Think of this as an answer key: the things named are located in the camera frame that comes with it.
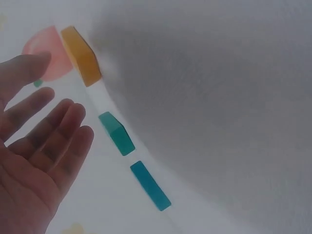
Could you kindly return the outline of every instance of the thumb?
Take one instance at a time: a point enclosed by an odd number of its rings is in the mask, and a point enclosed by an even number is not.
[[[50,52],[20,55],[0,63],[0,115],[7,103],[22,89],[43,76],[51,61]]]

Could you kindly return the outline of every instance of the teal block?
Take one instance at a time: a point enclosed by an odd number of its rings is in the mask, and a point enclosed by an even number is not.
[[[43,84],[43,81],[42,81],[41,79],[36,80],[36,81],[34,82],[34,86],[35,86],[36,88],[42,86],[42,84]]]
[[[154,178],[151,176],[151,174],[148,172],[148,170],[141,161],[133,164],[130,168],[145,192],[148,194],[148,196],[151,198],[151,200],[155,203],[160,211],[163,211],[171,206],[170,200],[158,186]]]
[[[98,118],[123,156],[136,149],[126,129],[110,112],[105,112]]]

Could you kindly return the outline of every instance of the blue rectangular block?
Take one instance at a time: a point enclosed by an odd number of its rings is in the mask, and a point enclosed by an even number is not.
[[[130,168],[140,182],[143,189],[146,191],[148,196],[150,196],[151,200],[155,203],[160,211],[163,211],[167,207],[171,206],[170,200],[157,185],[156,181],[153,179],[153,177],[141,161],[133,164]]]

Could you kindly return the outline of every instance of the orange block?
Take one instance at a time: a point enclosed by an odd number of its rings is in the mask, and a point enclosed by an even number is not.
[[[97,58],[89,45],[73,26],[61,31],[65,50],[80,72],[86,87],[101,79]]]

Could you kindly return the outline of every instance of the white fabric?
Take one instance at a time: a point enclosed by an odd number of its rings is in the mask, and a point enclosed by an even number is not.
[[[311,10],[107,0],[89,29],[112,99],[155,159],[264,234],[312,230]]]

